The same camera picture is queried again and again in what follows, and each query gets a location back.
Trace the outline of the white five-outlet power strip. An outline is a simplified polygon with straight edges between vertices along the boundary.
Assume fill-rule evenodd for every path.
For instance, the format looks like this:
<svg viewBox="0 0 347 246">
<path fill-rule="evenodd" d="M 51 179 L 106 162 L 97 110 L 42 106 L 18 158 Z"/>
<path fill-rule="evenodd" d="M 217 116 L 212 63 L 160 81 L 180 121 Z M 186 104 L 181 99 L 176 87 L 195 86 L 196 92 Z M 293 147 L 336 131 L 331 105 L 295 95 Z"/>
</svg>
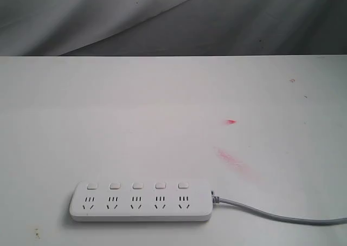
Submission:
<svg viewBox="0 0 347 246">
<path fill-rule="evenodd" d="M 79 222 L 204 222 L 212 211 L 209 183 L 199 179 L 80 182 L 69 206 Z"/>
</svg>

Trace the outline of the grey backdrop cloth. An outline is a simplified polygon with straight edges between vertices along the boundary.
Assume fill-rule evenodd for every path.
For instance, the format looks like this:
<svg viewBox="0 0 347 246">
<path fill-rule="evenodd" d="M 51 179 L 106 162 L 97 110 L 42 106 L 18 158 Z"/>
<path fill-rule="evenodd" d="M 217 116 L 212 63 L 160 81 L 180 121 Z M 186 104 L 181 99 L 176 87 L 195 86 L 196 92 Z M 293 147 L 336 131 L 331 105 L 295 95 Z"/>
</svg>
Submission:
<svg viewBox="0 0 347 246">
<path fill-rule="evenodd" d="M 346 0 L 1 0 L 3 56 L 346 53 Z"/>
</svg>

